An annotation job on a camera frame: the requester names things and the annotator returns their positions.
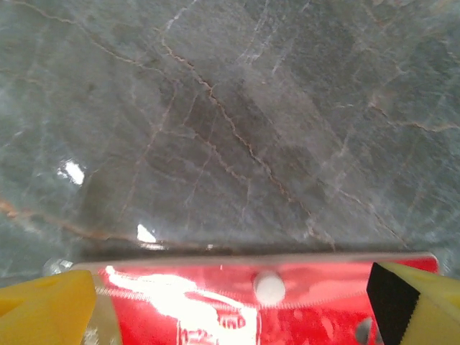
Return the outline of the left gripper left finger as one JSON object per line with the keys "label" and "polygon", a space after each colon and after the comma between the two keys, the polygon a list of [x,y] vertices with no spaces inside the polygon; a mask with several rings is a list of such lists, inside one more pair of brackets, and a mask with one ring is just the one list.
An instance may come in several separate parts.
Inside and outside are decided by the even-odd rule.
{"label": "left gripper left finger", "polygon": [[96,305],[87,270],[1,289],[2,344],[79,344]]}

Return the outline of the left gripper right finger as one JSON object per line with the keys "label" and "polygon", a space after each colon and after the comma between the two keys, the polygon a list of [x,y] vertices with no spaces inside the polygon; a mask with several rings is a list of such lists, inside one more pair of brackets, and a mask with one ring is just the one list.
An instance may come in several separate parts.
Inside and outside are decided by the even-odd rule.
{"label": "left gripper right finger", "polygon": [[459,344],[457,279],[375,262],[367,294],[383,344]]}

